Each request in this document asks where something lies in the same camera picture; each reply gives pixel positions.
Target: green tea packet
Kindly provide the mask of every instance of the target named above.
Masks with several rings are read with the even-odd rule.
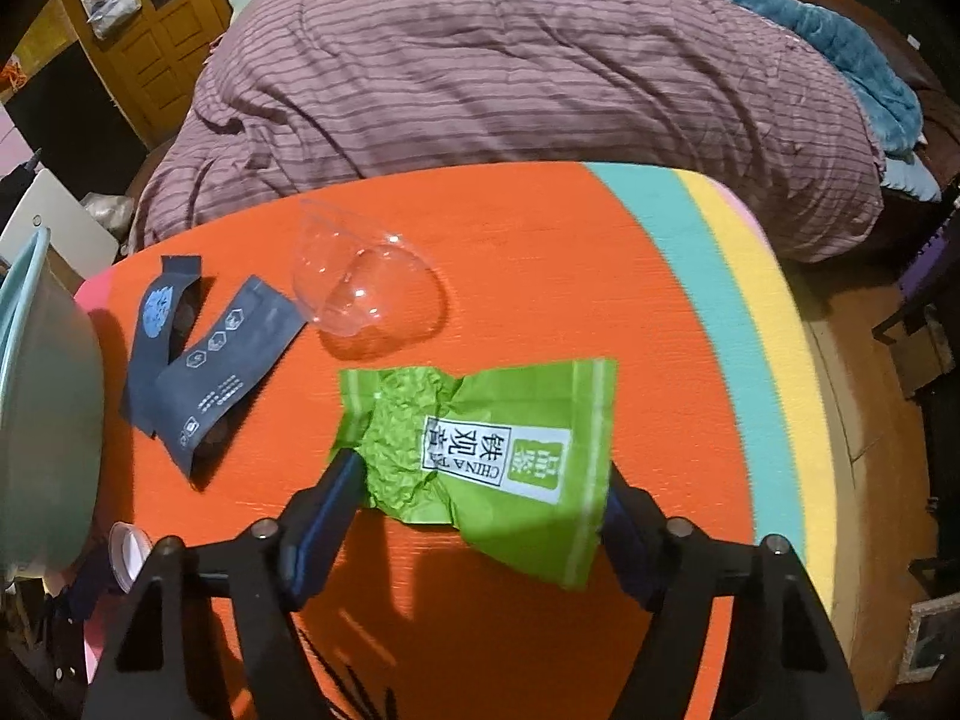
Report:
[[[333,451],[367,462],[371,507],[453,525],[466,543],[563,587],[587,584],[607,501],[616,362],[458,379],[435,367],[343,370]]]

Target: blue fuzzy blanket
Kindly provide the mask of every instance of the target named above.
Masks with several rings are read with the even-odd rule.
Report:
[[[850,19],[796,0],[732,0],[810,43],[850,84],[888,154],[912,151],[923,128],[920,100],[891,69],[867,31]]]

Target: purple striped comforter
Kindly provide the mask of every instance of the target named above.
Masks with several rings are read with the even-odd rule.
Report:
[[[728,1],[255,0],[131,243],[354,178],[508,160],[697,170],[808,262],[861,242],[882,207],[846,82]]]

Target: teal stripe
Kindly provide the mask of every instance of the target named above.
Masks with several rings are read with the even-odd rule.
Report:
[[[712,230],[673,170],[604,163],[587,168],[646,230],[713,344],[747,460],[754,540],[782,533],[803,560],[803,508],[784,413],[754,320]]]

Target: metal screw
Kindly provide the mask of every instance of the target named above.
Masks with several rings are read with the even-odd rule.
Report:
[[[774,555],[786,555],[790,551],[790,542],[786,536],[781,536],[779,533],[770,533],[770,536],[763,540],[763,546]]]
[[[177,536],[167,536],[157,543],[156,548],[160,551],[160,555],[173,555],[174,552],[184,549],[184,541]]]
[[[686,517],[670,517],[666,521],[666,529],[677,538],[686,538],[693,533],[693,523]]]
[[[270,538],[270,536],[275,536],[279,529],[280,525],[277,525],[277,521],[270,519],[270,517],[258,519],[257,522],[254,522],[253,525],[250,526],[250,532],[253,533],[253,536],[256,538]]]

